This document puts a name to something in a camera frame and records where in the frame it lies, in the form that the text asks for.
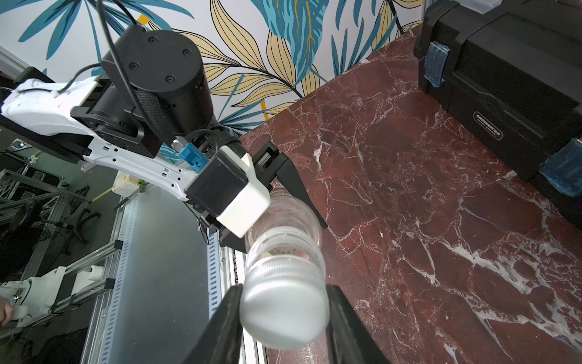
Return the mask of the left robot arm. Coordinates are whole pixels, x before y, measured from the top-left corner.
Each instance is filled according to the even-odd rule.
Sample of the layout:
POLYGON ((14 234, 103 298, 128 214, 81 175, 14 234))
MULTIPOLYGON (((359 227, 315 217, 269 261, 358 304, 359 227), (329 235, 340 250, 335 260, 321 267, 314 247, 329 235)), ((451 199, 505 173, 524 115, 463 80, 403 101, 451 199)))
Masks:
POLYGON ((127 28, 104 74, 65 85, 29 79, 1 103, 1 125, 68 162, 126 172, 192 205, 247 252, 272 177, 215 120, 202 56, 183 34, 127 28))

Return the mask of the white bottle cap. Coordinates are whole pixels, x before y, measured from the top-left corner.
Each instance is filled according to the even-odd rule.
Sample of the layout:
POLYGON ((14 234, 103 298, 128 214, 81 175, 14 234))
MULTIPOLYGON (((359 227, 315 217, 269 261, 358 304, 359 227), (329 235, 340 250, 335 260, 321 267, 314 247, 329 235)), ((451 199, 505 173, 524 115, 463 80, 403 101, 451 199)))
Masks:
POLYGON ((239 314, 243 328, 265 347, 300 349, 329 323, 324 276, 317 265, 298 256, 260 259, 246 273, 239 314))

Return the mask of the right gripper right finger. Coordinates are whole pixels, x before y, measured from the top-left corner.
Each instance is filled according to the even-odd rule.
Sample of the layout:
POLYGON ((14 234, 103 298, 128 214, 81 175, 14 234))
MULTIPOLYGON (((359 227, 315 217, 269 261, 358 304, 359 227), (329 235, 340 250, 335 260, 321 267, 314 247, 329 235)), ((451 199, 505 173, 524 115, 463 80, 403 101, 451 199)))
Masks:
POLYGON ((389 364, 339 286, 327 285, 330 319, 326 329, 329 363, 389 364))

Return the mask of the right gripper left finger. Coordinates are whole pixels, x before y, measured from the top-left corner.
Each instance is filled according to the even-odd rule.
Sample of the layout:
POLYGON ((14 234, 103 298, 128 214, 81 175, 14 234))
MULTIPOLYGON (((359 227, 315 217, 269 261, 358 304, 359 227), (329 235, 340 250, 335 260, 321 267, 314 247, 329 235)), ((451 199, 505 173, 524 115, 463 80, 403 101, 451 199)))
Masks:
POLYGON ((243 339, 239 307, 243 285, 233 285, 221 300, 195 347, 183 363, 238 363, 243 339))

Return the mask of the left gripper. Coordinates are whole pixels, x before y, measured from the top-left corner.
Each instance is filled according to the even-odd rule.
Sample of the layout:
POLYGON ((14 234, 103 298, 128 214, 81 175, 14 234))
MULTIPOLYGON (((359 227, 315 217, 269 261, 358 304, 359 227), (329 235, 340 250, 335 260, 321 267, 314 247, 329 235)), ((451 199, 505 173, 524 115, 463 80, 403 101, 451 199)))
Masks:
MULTIPOLYGON (((247 154, 247 151, 240 145, 240 143, 235 144, 235 148, 231 148, 239 157, 244 156, 247 154)), ((324 218, 321 216, 320 212, 318 212, 317 208, 315 207, 314 203, 312 202, 308 191, 294 165, 294 163, 289 159, 288 156, 282 156, 283 154, 279 151, 279 149, 272 143, 267 142, 263 147, 259 150, 257 154, 250 157, 253 161, 254 170, 256 173, 256 177, 259 179, 263 185, 268 188, 270 192, 271 182, 275 179, 275 176, 282 184, 282 186, 295 198, 301 200, 304 204, 306 204, 312 212, 315 213, 320 226, 323 229, 327 229, 328 225, 324 218), (281 166, 274 172, 274 168, 276 166, 277 158, 280 159, 281 166)), ((234 250, 240 251, 245 253, 247 251, 247 246, 245 243, 244 238, 238 238, 229 230, 227 230, 223 225, 221 225, 215 218, 209 215, 207 212, 202 211, 202 215, 204 220, 209 224, 209 226, 216 228, 219 233, 219 242, 221 247, 230 247, 234 250)))

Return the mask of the small clear bottle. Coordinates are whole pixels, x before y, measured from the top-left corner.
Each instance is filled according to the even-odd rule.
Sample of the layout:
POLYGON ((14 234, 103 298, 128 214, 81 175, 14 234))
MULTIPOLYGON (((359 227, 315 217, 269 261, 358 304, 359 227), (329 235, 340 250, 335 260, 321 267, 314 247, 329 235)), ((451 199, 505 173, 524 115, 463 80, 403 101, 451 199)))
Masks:
POLYGON ((293 281, 325 289, 322 227, 312 209, 285 190, 246 233, 246 285, 293 281))

